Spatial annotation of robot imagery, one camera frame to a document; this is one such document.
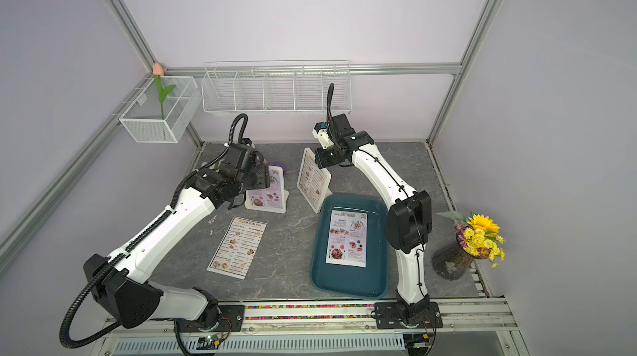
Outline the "Dim Sum Inn menu sheet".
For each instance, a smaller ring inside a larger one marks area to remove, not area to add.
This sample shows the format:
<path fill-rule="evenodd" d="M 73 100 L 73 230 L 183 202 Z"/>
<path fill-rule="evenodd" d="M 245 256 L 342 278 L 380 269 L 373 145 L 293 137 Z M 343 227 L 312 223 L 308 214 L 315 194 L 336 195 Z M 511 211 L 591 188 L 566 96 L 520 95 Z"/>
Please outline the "Dim Sum Inn menu sheet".
<path fill-rule="evenodd" d="M 244 280 L 266 228 L 266 223 L 233 218 L 207 271 Z"/>

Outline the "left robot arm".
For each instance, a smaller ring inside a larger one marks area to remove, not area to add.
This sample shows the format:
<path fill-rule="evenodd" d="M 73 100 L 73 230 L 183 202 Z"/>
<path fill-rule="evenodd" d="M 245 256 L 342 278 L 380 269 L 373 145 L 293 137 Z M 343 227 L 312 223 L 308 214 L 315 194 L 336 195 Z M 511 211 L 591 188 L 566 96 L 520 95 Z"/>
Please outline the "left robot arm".
<path fill-rule="evenodd" d="M 162 259 L 206 216 L 223 205 L 235 208 L 237 198 L 245 197 L 247 191 L 270 185 L 265 158 L 244 135 L 247 123 L 247 114 L 235 117 L 222 153 L 186 175 L 154 221 L 109 255 L 96 254 L 85 262 L 87 284 L 61 321 L 63 347 L 84 347 L 114 329 L 134 328 L 148 320 L 168 320 L 176 329 L 191 322 L 200 331 L 232 330 L 218 300 L 208 292 L 161 286 L 150 278 Z M 113 316 L 114 323 L 84 339 L 72 339 L 71 324 L 87 297 Z"/>

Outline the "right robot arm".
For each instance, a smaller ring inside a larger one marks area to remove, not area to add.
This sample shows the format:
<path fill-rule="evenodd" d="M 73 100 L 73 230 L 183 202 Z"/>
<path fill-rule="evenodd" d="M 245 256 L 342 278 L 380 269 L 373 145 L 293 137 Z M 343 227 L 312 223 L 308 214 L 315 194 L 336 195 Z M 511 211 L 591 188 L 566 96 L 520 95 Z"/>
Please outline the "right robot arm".
<path fill-rule="evenodd" d="M 395 250 L 398 283 L 394 317 L 408 328 L 434 313 L 426 288 L 425 251 L 432 230 L 431 196 L 417 191 L 383 158 L 375 141 L 365 131 L 356 131 L 345 114 L 331 110 L 335 85 L 328 86 L 326 120 L 315 125 L 313 136 L 320 143 L 315 163 L 326 169 L 346 162 L 360 170 L 380 194 L 388 208 L 385 237 Z"/>

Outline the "pink purple toy trowel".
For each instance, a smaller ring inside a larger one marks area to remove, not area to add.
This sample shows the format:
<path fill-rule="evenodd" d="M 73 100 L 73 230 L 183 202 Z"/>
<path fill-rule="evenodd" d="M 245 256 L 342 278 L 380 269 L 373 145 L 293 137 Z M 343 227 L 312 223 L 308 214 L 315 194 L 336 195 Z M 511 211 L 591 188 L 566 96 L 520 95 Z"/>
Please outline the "pink purple toy trowel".
<path fill-rule="evenodd" d="M 276 167 L 280 167 L 282 168 L 282 170 L 287 170 L 285 163 L 280 162 L 280 161 L 270 161 L 268 163 L 270 166 L 276 166 Z"/>

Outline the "teal plastic tray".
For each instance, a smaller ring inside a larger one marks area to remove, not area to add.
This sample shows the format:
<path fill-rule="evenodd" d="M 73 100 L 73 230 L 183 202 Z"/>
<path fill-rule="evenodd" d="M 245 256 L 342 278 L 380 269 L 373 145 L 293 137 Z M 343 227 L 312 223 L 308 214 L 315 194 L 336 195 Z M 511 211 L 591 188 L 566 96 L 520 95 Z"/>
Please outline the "teal plastic tray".
<path fill-rule="evenodd" d="M 323 202 L 310 280 L 320 290 L 377 299 L 388 288 L 388 209 L 379 198 L 335 193 Z"/>

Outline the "pink artificial tulip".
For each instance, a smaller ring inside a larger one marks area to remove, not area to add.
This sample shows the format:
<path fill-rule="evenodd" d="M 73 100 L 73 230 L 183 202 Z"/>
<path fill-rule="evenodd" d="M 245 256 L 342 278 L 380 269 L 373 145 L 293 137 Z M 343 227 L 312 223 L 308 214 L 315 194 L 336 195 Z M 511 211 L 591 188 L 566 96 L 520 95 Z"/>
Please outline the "pink artificial tulip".
<path fill-rule="evenodd" d="M 164 119 L 165 118 L 164 101 L 166 100 L 168 95 L 175 89 L 176 86 L 175 85 L 169 85 L 167 87 L 164 86 L 164 84 L 161 81 L 161 78 L 164 76 L 164 68 L 158 62 L 155 62 L 153 64 L 153 75 L 154 75 L 154 84 L 158 92 L 160 114 L 161 114 L 161 118 Z"/>

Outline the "yellow artificial flower bouquet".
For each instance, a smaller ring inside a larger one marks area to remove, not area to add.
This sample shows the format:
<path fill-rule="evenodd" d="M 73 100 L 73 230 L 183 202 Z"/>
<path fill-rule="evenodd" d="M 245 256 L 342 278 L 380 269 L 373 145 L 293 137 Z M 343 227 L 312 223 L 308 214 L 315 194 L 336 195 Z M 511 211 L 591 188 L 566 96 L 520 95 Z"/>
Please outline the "yellow artificial flower bouquet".
<path fill-rule="evenodd" d="M 473 261 L 490 261 L 492 268 L 506 258 L 504 238 L 500 226 L 491 217 L 470 211 L 468 215 L 457 211 L 438 213 L 454 224 L 455 237 L 447 246 L 436 251 L 432 266 L 436 274 L 447 281 L 464 276 Z"/>

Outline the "white mesh wall basket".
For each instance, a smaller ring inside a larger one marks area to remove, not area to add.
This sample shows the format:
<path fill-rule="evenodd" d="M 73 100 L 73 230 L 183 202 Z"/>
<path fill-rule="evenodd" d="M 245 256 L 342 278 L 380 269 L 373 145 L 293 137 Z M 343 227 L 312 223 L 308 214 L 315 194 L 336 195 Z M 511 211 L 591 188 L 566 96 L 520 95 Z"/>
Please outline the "white mesh wall basket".
<path fill-rule="evenodd" d="M 176 86 L 164 101 L 164 119 L 154 77 L 146 82 L 119 119 L 138 143 L 177 144 L 202 103 L 202 92 L 193 77 L 167 76 L 161 81 L 165 87 Z"/>

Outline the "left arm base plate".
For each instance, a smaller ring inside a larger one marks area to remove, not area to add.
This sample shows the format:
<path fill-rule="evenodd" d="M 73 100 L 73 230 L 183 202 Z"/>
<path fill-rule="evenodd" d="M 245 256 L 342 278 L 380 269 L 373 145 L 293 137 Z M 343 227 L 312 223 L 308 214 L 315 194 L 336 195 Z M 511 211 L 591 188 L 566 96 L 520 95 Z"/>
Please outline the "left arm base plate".
<path fill-rule="evenodd" d="M 180 333 L 239 332 L 245 312 L 241 304 L 209 307 L 196 320 L 177 320 L 177 327 Z"/>

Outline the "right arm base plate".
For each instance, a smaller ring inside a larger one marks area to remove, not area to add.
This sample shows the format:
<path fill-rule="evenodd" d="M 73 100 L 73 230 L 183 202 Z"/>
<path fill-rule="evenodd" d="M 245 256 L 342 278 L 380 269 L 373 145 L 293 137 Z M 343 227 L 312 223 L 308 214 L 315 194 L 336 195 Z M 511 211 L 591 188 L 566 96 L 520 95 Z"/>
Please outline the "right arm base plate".
<path fill-rule="evenodd" d="M 437 303 L 424 300 L 413 305 L 377 302 L 371 317 L 378 329 L 439 329 L 443 327 Z"/>

